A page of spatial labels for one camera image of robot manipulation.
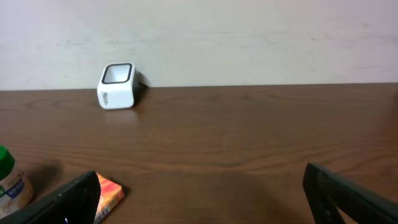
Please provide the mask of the small orange box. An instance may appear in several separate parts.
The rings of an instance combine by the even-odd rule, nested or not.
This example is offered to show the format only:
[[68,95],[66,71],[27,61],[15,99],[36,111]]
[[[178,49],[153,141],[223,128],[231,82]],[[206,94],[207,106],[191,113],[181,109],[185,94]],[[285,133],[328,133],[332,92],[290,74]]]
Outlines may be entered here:
[[103,177],[97,173],[101,187],[100,198],[95,215],[94,224],[99,224],[120,201],[124,198],[124,192],[121,185]]

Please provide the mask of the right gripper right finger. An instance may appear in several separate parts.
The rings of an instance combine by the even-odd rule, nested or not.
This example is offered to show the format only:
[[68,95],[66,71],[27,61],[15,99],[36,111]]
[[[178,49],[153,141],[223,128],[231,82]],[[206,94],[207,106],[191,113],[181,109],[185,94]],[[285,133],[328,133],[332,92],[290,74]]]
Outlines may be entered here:
[[397,204],[309,162],[303,189],[316,224],[344,223],[343,211],[357,223],[397,223]]

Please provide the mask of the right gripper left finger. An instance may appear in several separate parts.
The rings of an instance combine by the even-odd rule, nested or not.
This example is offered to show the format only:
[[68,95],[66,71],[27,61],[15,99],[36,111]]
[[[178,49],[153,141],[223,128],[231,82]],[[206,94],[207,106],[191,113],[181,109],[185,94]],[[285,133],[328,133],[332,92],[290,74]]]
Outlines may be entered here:
[[7,215],[1,224],[93,224],[100,195],[99,178],[91,170]]

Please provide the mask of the green lid jar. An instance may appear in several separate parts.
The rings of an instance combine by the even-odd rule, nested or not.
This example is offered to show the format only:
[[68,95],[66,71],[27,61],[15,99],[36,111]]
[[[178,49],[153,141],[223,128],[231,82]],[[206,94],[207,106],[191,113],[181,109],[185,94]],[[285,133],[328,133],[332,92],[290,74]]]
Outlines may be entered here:
[[27,206],[34,194],[27,175],[13,155],[1,146],[1,218]]

